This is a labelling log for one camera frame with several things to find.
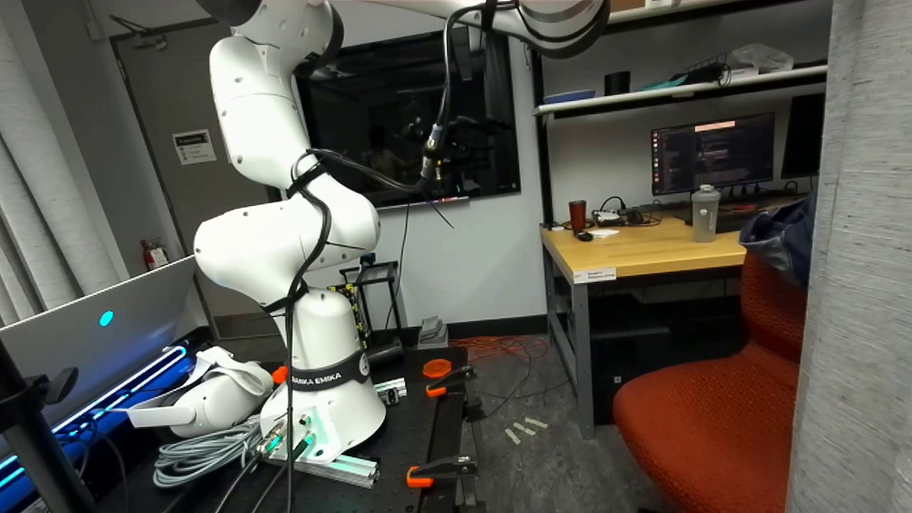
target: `plastic bag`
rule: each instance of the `plastic bag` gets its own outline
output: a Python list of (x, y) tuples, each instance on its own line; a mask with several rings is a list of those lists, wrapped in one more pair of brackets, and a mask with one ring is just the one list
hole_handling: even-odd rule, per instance
[(776, 206), (742, 227), (742, 244), (776, 268), (788, 283), (806, 287), (816, 234), (816, 197)]

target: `metal shelf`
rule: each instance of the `metal shelf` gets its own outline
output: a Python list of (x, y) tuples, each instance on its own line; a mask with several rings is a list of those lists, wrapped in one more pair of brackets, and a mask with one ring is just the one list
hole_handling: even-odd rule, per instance
[(824, 90), (828, 85), (828, 66), (794, 69), (781, 73), (759, 73), (735, 82), (690, 82), (678, 87), (653, 87), (653, 90), (634, 90), (634, 93), (610, 93), (610, 96), (591, 96), (574, 103), (548, 103), (539, 106), (539, 117), (587, 117), (605, 110), (635, 110), (651, 106), (670, 106), (670, 103), (697, 103), (711, 96), (735, 96), (735, 93), (764, 93), (764, 90)]
[(688, 22), (688, 19), (698, 19), (698, 16), (718, 16), (718, 15), (768, 8), (768, 6), (781, 6), (781, 2), (802, 2), (802, 0), (678, 0), (678, 6), (614, 10), (605, 26), (605, 35), (640, 30), (647, 26)]

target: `black cable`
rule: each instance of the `black cable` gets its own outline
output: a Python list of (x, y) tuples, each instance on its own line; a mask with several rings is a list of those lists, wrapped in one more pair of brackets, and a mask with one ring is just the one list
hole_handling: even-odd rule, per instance
[[(519, 2), (500, 2), (497, 10), (510, 10), (516, 8)], [(462, 22), (464, 15), (472, 10), (482, 10), (484, 15), (489, 2), (477, 2), (477, 6), (469, 6), (469, 8), (459, 8), (449, 16), (449, 26), (444, 26), (444, 90), (442, 90), (442, 99), (439, 99), (439, 107), (436, 107), (436, 124), (444, 124), (449, 117), (450, 117), (450, 99), (453, 99), (453, 29), (456, 22)]]
[(214, 513), (222, 513), (222, 509), (226, 509), (226, 503), (232, 502), (232, 495), (236, 493), (236, 486), (245, 482), (245, 476), (254, 471), (258, 462), (261, 462), (261, 459), (252, 459), (252, 462), (235, 476), (232, 486), (226, 491), (226, 495), (222, 495), (222, 502), (216, 503)]
[(605, 197), (605, 203), (600, 206), (600, 210), (605, 210), (605, 207), (607, 207), (607, 203), (620, 203), (620, 206), (623, 206), (623, 210), (628, 210), (628, 203), (625, 203), (625, 197), (620, 197), (620, 194)]
[[(312, 157), (312, 154), (303, 154), (295, 164), (291, 164), (291, 174), (296, 174), (296, 164)], [(305, 297), (309, 290), (309, 283), (305, 283), (305, 273), (309, 268), (318, 261), (318, 257), (323, 254), (323, 248), (328, 244), (332, 238), (332, 223), (333, 223), (333, 213), (332, 207), (315, 197), (309, 191), (309, 186), (323, 174), (323, 167), (318, 171), (309, 171), (303, 174), (296, 183), (295, 183), (295, 191), (303, 194), (323, 217), (323, 224), (319, 224), (319, 238), (315, 244), (315, 251), (309, 254), (309, 258), (303, 261), (303, 268), (295, 273), (291, 284), (288, 284), (288, 297), (286, 297), (286, 360), (288, 360), (288, 417), (286, 417), (286, 472), (288, 472), (288, 482), (286, 482), (286, 508), (288, 513), (295, 513), (295, 462), (296, 462), (296, 449), (295, 449), (295, 304)]]
[[(403, 243), (400, 243), (400, 258), (397, 258), (397, 265), (400, 265), (400, 271), (397, 271), (397, 287), (403, 290), (403, 258), (405, 258), (405, 243), (407, 243), (407, 224), (410, 224), (410, 203), (405, 206), (405, 220), (403, 220)], [(390, 307), (389, 307), (389, 318), (383, 322), (383, 330), (389, 330), (390, 327), (390, 318), (393, 318), (393, 297), (390, 297)]]
[(393, 179), (393, 177), (389, 177), (389, 174), (379, 174), (376, 167), (368, 167), (368, 164), (363, 164), (363, 161), (356, 161), (356, 159), (333, 151), (333, 147), (312, 147), (312, 154), (315, 154), (315, 157), (323, 157), (323, 159), (342, 161), (346, 167), (352, 167), (352, 171), (356, 171), (356, 174), (366, 174), (368, 179), (373, 179), (373, 183), (379, 183), (379, 186), (386, 186), (386, 187), (390, 187), (390, 191), (400, 191), (400, 194), (423, 194), (426, 203), (436, 210), (436, 217), (444, 220), (444, 223), (453, 227), (453, 223), (436, 207), (436, 203), (434, 203), (434, 197), (429, 194), (426, 186), (400, 183), (400, 179)]
[(117, 459), (117, 471), (121, 471), (121, 486), (122, 486), (122, 509), (131, 509), (131, 486), (128, 486), (128, 472), (127, 472), (127, 459), (121, 452), (121, 448), (111, 441), (111, 435), (104, 435), (104, 445), (111, 449), (111, 455)]
[(543, 384), (537, 389), (524, 389), (523, 387), (537, 375), (537, 382), (544, 382), (544, 371), (543, 365), (533, 365), (531, 360), (524, 360), (524, 352), (514, 351), (510, 345), (500, 345), (500, 351), (510, 352), (514, 360), (519, 360), (524, 365), (524, 375), (516, 378), (516, 384), (510, 387), (510, 392), (490, 392), (490, 389), (477, 389), (477, 395), (482, 398), (500, 398), (497, 407), (489, 411), (489, 419), (493, 419), (497, 414), (501, 414), (501, 407), (509, 407), (510, 401), (519, 401), (519, 398), (533, 398), (533, 395), (548, 395), (548, 392), (557, 392), (563, 387), (567, 387), (567, 382), (550, 382), (550, 384)]
[(271, 491), (278, 486), (278, 482), (279, 482), (286, 472), (288, 472), (288, 466), (279, 466), (279, 471), (278, 471), (278, 476), (275, 476), (275, 478), (263, 486), (263, 493), (258, 495), (252, 513), (258, 513), (258, 509), (265, 503), (265, 498), (271, 495)]

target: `metal stand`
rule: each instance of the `metal stand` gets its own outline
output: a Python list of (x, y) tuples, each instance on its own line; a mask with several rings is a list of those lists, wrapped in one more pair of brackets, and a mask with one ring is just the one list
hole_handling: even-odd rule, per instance
[(373, 332), (370, 311), (368, 311), (368, 293), (366, 293), (368, 284), (389, 284), (390, 314), (393, 314), (397, 330), (403, 330), (400, 284), (397, 284), (400, 261), (370, 261), (370, 265), (363, 265), (363, 268), (342, 268), (339, 273), (342, 273), (346, 283), (360, 287), (360, 303), (363, 303), (363, 317), (366, 317), (368, 332)]
[(23, 378), (0, 342), (0, 434), (55, 513), (92, 513), (87, 485), (44, 419), (50, 389), (47, 375)]

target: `desk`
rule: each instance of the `desk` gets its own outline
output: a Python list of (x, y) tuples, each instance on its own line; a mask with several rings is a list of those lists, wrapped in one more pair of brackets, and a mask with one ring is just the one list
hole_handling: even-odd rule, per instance
[(617, 236), (594, 243), (578, 243), (570, 231), (543, 231), (543, 244), (548, 332), (576, 387), (576, 411), (586, 431), (596, 424), (591, 284), (620, 287), (678, 273), (738, 271), (745, 261), (738, 234), (692, 243), (692, 231), (682, 220), (620, 227)]

